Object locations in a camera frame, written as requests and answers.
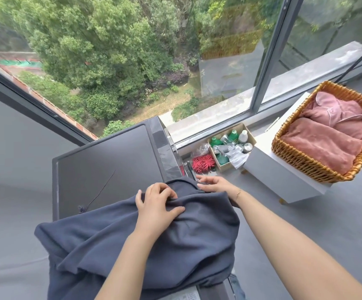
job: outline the hand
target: hand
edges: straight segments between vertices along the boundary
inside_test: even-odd
[[[145,200],[141,200],[141,190],[135,196],[138,208],[138,220],[135,231],[141,236],[147,237],[153,243],[168,228],[170,223],[180,215],[185,207],[178,206],[171,211],[166,210],[168,197],[177,199],[177,194],[164,183],[155,183],[149,186],[145,192]]]
[[[220,191],[226,191],[228,194],[228,197],[235,203],[237,202],[237,196],[238,193],[240,193],[242,190],[235,185],[231,184],[227,180],[225,180],[223,177],[219,176],[199,176],[196,175],[196,177],[199,179],[199,182],[205,182],[208,184],[198,184],[198,187],[205,191],[205,192],[220,192]]]

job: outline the green netting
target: green netting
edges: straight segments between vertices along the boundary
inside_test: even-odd
[[[22,60],[0,60],[1,65],[6,66],[18,66],[18,67],[29,67],[29,68],[42,68],[42,63],[39,61],[22,61]]]

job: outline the pink clothing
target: pink clothing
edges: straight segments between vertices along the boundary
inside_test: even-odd
[[[302,111],[301,117],[362,139],[362,108],[356,101],[339,100],[332,94],[319,91],[315,101]]]
[[[281,140],[341,175],[362,151],[362,140],[308,118],[293,122]]]

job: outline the white bottle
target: white bottle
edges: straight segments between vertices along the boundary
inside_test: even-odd
[[[241,144],[248,142],[248,131],[243,130],[241,132],[241,134],[239,135],[238,140],[239,140],[239,143],[241,143]]]

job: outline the black cable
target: black cable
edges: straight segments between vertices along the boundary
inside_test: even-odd
[[[340,80],[343,79],[344,76],[346,76],[352,69],[356,67],[357,64],[359,64],[362,61],[362,56],[357,59],[356,62],[354,62],[338,79],[335,80],[335,83],[338,83]]]
[[[92,204],[92,202],[95,201],[95,199],[100,195],[100,193],[103,191],[103,189],[106,187],[106,185],[108,184],[108,182],[110,181],[111,178],[113,178],[114,173],[116,172],[116,170],[113,171],[113,173],[111,174],[110,178],[108,179],[108,181],[104,184],[104,186],[102,187],[102,189],[99,191],[99,193],[96,195],[96,197],[93,198],[93,200],[91,202],[89,202],[89,204],[87,205],[86,208],[84,208],[82,205],[78,206],[78,214],[83,214],[84,212],[87,212],[89,206]]]

